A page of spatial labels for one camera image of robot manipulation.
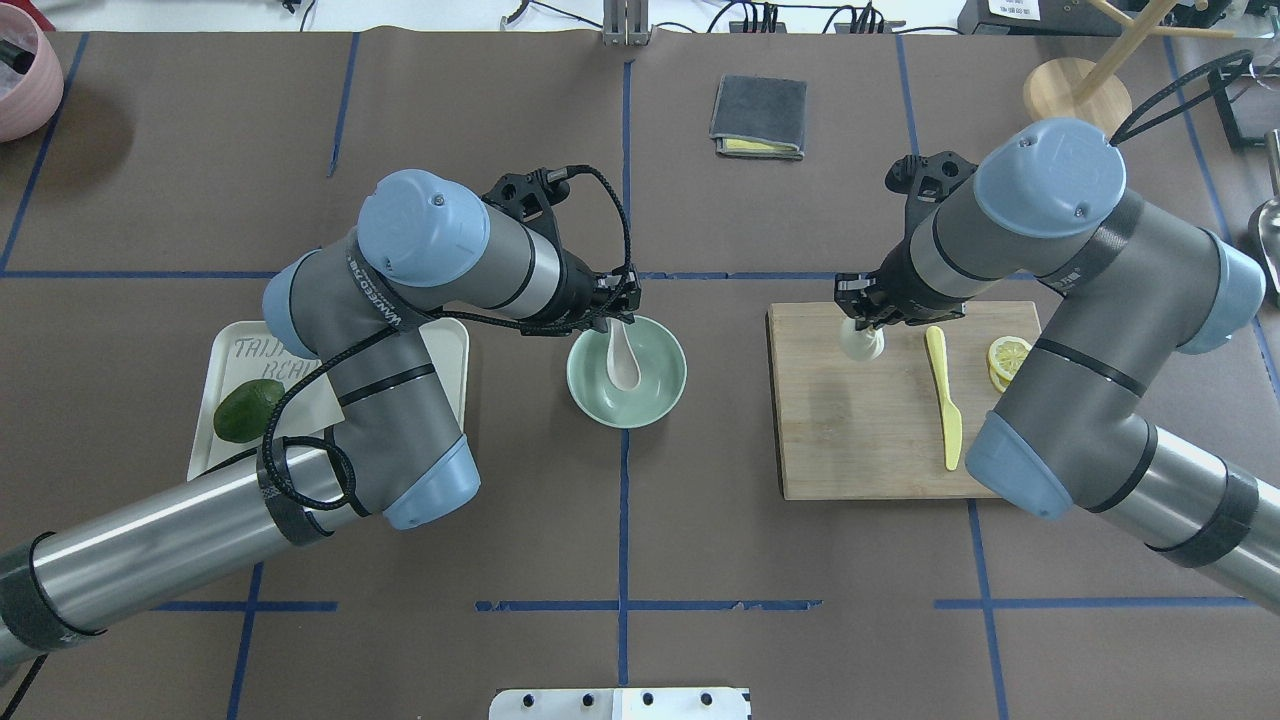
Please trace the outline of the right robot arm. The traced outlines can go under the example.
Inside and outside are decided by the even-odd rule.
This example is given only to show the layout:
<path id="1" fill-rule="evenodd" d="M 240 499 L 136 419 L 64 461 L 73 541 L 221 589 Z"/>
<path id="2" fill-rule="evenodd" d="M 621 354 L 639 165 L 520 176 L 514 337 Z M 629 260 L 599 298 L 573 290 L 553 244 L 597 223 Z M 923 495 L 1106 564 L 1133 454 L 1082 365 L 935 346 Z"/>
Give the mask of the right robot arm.
<path id="1" fill-rule="evenodd" d="M 1030 515 L 1079 507 L 1167 561 L 1277 610 L 1277 489 L 1137 413 L 1174 354 L 1207 354 L 1265 296 L 1256 263 L 1146 201 L 1098 127 L 1038 120 L 918 211 L 873 272 L 841 273 L 856 329 L 961 316 L 1028 272 L 1060 304 L 966 451 Z"/>

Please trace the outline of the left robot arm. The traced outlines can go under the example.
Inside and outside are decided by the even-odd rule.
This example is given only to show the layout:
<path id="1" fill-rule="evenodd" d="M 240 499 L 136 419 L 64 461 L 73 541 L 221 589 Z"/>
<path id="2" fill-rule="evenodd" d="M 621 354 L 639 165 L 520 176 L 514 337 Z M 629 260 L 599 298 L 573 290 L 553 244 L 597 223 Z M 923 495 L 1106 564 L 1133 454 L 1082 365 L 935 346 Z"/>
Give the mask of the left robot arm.
<path id="1" fill-rule="evenodd" d="M 477 464 L 422 328 L 479 322 L 525 336 L 604 331 L 639 304 L 630 249 L 595 272 L 554 208 L 600 170 L 502 176 L 485 193 L 397 170 L 338 242 L 273 277 L 262 316 L 312 364 L 260 437 L 164 492 L 3 555 L 3 678 L 137 612 L 360 518 L 406 530 L 468 502 Z"/>

